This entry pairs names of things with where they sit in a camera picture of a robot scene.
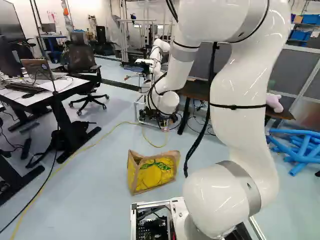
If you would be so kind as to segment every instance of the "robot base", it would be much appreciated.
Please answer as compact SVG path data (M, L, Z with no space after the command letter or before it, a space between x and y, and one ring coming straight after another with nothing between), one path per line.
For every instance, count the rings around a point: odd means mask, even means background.
M183 197L131 205L131 240L210 240L193 223ZM265 240L253 217L249 219L258 238ZM217 240L252 240L244 223Z

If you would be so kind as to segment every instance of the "floor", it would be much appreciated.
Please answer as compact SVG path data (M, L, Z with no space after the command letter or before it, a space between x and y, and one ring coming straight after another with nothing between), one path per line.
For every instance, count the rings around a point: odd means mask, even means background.
M121 81L127 72L118 62L110 61L102 67L102 77ZM134 121L135 101L137 92L102 84L97 94L108 94L107 110L100 106L88 105L83 116L76 114L77 109L68 106L72 96L64 101L64 106L72 121L97 122L102 131L86 146L95 143L101 136L109 132L115 125L123 121ZM3 128L12 124L10 116L0 113L4 120ZM57 128L54 115L48 114L38 120L40 125L32 130L31 152L41 152L47 148L50 135ZM190 126L199 131L201 126L193 119ZM165 134L156 128L144 127L147 137L156 145L162 145ZM28 135L19 132L9 133L4 130L9 141L21 144ZM183 162L185 156L196 140L198 134L189 128L182 136L176 129L168 133L168 143L158 149L151 146L142 136L140 125L122 124L95 147L80 153L60 170L46 185L42 195L25 215L16 234L16 240L102 240L130 239L130 205L134 202L166 200L182 195L185 180ZM0 146L10 146L0 136ZM128 150L150 156L169 150L179 150L181 162L176 181L152 191L131 196L127 186ZM47 177L53 162L53 153L43 161L45 173L16 194L10 201L0 207L0 229L5 226L24 205L33 197ZM273 154L280 178L280 192L273 204L259 212L255 219L268 240L318 240L320 216L320 178L314 173L318 165L308 165L296 177L288 174L291 166L283 162L281 155ZM189 161L189 172L205 168L213 163L228 159L228 149L215 136L206 135L200 146ZM19 160L17 152L10 162L20 173L24 173L25 162ZM15 228L17 220L4 231L0 239L8 240Z

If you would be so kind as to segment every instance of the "paper bag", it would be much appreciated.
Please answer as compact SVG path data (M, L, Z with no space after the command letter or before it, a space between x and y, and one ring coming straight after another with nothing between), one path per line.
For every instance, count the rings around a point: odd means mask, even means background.
M143 156L129 150L127 182L131 194L140 194L175 180L180 157L179 151Z

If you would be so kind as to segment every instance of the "desk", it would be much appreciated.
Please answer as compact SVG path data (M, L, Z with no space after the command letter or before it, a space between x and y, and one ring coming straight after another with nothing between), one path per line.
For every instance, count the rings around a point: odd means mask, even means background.
M189 112L190 99L197 99L197 100L208 102L210 87L208 86L207 81L202 81L202 80L189 81L188 80L186 81L185 86L178 91L178 94L186 97L183 117L181 119L181 124L178 129L178 134L182 135L190 115L190 112ZM285 120L295 119L295 117L288 110L284 110L281 113L276 113L273 111L271 107L267 106L265 111L264 124L266 125L271 118L285 119Z
M53 96L52 92L44 91L29 98L22 98L22 96L26 94L25 92L14 91L5 88L0 90L0 101L9 104L15 110L15 112L25 111L33 113L34 110L51 106L55 119L68 141L68 143L66 144L67 150L64 151L63 154L60 155L56 160L57 163L61 164L101 130L100 127L96 127L92 131L87 133L87 136L85 138L79 140L76 137L77 133L72 128L69 116L62 104L63 100L91 88L92 82L73 77L72 83L63 90L59 91L55 97Z
M44 55L45 52L52 53L53 54L53 61L54 61L53 63L54 64L58 63L57 55L61 54L62 52L55 51L54 44L53 44L52 40L56 41L56 39L66 39L67 36L66 35L40 35L40 39L39 39L39 36L35 36L35 37L36 37L36 40L37 40L39 46L41 46L41 44L39 43L39 40L42 41L42 39L48 39L50 49L49 50L41 49L42 54Z

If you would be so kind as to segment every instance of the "wooden table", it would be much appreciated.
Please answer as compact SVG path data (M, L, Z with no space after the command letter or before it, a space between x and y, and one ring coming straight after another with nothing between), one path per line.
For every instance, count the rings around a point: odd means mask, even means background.
M196 99L196 100L208 102L210 87L208 86L207 81L197 80L197 79L188 80L186 81L185 86L178 91L178 94L186 97L183 116L181 119L180 127L178 129L178 134L182 135L190 115L190 112L189 112L190 100ZM281 113L276 113L271 107L267 106L265 111L264 125L266 125L271 118L284 119L284 120L295 119L295 117L287 109L285 109Z

